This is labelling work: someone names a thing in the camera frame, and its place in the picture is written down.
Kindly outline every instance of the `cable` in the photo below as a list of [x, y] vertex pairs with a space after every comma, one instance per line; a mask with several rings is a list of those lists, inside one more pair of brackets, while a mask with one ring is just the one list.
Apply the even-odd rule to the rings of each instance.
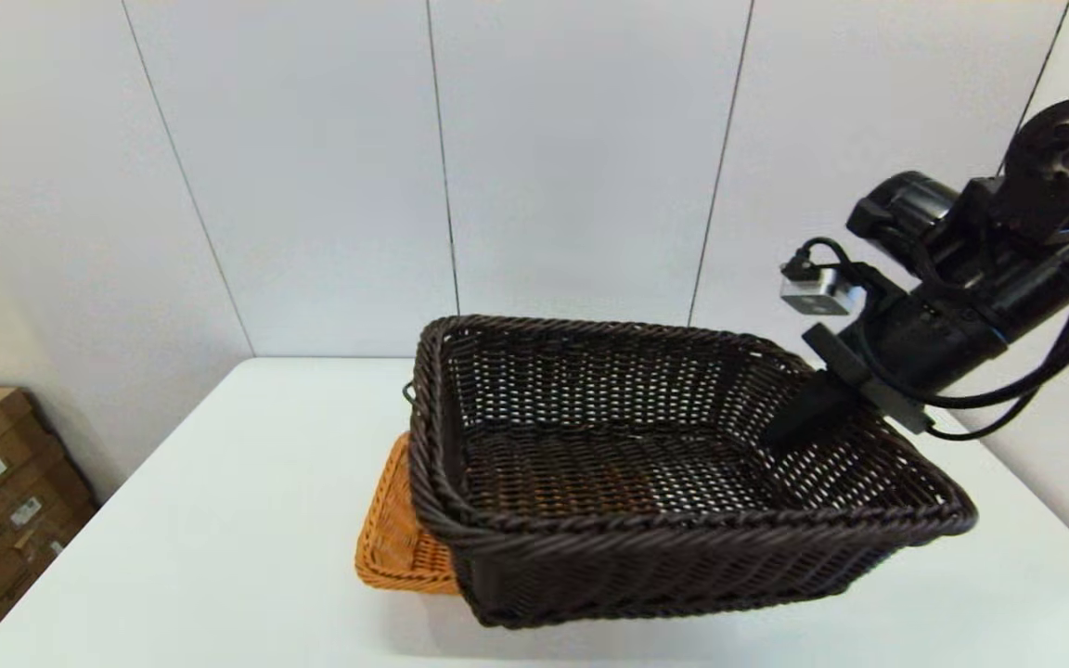
[[832, 249], [836, 259], [839, 259], [840, 264], [852, 266], [852, 258], [848, 257], [848, 253], [843, 250], [843, 246], [840, 246], [839, 242], [828, 236], [815, 236], [814, 239], [807, 239], [805, 244], [799, 246], [799, 253], [810, 253], [810, 250], [815, 246], [826, 246], [828, 249]]
[[939, 394], [932, 394], [929, 392], [924, 392], [913, 386], [905, 384], [900, 377], [895, 376], [889, 369], [885, 368], [877, 358], [876, 352], [872, 345], [870, 345], [869, 337], [869, 325], [872, 319], [865, 320], [862, 317], [862, 328], [861, 337], [858, 337], [858, 342], [861, 343], [861, 354], [862, 358], [865, 359], [869, 371], [872, 371], [874, 375], [880, 377], [885, 384], [889, 385], [890, 388], [899, 390], [908, 398], [915, 399], [917, 402], [921, 402], [928, 405], [934, 405], [939, 407], [952, 407], [954, 409], [966, 409], [967, 407], [982, 407], [993, 404], [1004, 403], [1010, 399], [1020, 398], [1022, 394], [1031, 392], [1040, 388], [1044, 382], [1051, 380], [1052, 377], [1057, 376], [1058, 373], [1064, 371], [1064, 369], [1069, 367], [1069, 340], [1062, 345], [1056, 355], [1048, 355], [1047, 359], [1039, 364], [1034, 371], [1028, 372], [1027, 375], [1022, 376], [1021, 379], [1014, 380], [1012, 384], [1005, 385], [1004, 388], [997, 390], [991, 390], [991, 392], [985, 392], [981, 394], [973, 394], [971, 398], [943, 398]]
[[[1062, 327], [1062, 330], [1058, 333], [1058, 338], [1055, 339], [1055, 342], [1053, 342], [1053, 345], [1051, 346], [1051, 352], [1049, 352], [1049, 354], [1047, 355], [1048, 356], [1056, 355], [1058, 349], [1064, 347], [1068, 340], [1069, 340], [1069, 316], [1066, 316], [1066, 324]], [[1005, 411], [1005, 415], [1002, 415], [1000, 418], [993, 421], [992, 424], [989, 424], [988, 426], [976, 429], [975, 432], [965, 432], [963, 434], [949, 434], [947, 432], [940, 432], [939, 429], [934, 429], [933, 425], [926, 428], [926, 432], [931, 436], [938, 437], [938, 439], [944, 439], [944, 440], [983, 439], [985, 436], [993, 434], [993, 432], [996, 432], [997, 429], [1001, 429], [1002, 426], [1005, 426], [1009, 422], [1012, 422], [1013, 418], [1017, 418], [1018, 415], [1021, 415], [1022, 410], [1025, 410], [1025, 406], [1031, 405], [1031, 402], [1034, 401], [1034, 398], [1038, 397], [1038, 391], [1040, 389], [1042, 388], [1031, 390], [1031, 392], [1022, 394], [1017, 400], [1017, 402], [1014, 402], [1013, 405], [1011, 405], [1009, 409]]]

